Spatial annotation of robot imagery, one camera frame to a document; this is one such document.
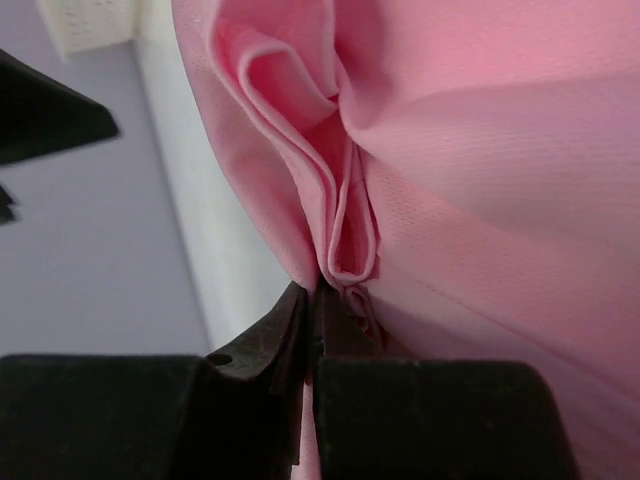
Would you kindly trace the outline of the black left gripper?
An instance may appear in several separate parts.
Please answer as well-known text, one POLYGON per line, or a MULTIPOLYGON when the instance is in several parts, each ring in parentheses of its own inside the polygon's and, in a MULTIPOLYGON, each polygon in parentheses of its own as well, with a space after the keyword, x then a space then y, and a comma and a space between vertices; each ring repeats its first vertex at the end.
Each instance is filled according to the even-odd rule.
MULTIPOLYGON (((118 137, 102 104, 1 53, 1 163, 22 161, 118 137)), ((20 220, 19 202, 0 186, 0 225, 20 220)))

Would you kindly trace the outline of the pink t shirt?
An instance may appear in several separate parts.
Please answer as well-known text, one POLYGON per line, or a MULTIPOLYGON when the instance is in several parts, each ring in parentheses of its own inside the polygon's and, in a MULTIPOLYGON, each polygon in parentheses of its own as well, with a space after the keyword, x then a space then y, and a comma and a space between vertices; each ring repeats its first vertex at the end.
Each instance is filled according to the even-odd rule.
POLYGON ((270 249, 391 351, 524 361, 586 479, 639 475, 639 5, 176 1, 270 249))

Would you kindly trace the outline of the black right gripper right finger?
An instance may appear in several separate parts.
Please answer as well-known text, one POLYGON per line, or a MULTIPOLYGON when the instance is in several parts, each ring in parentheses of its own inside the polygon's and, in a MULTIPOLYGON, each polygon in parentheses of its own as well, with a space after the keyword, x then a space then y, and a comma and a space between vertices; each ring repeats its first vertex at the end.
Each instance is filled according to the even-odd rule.
POLYGON ((313 414, 325 479, 576 479, 552 392, 530 366, 384 354, 320 283, 313 414))

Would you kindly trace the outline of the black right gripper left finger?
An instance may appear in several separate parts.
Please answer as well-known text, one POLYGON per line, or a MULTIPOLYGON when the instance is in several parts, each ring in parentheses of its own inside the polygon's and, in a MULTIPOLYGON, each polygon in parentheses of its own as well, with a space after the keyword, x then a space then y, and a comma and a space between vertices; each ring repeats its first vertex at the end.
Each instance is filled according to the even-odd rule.
POLYGON ((299 460, 307 295, 288 286, 204 356, 9 355, 5 479, 287 479, 299 460))

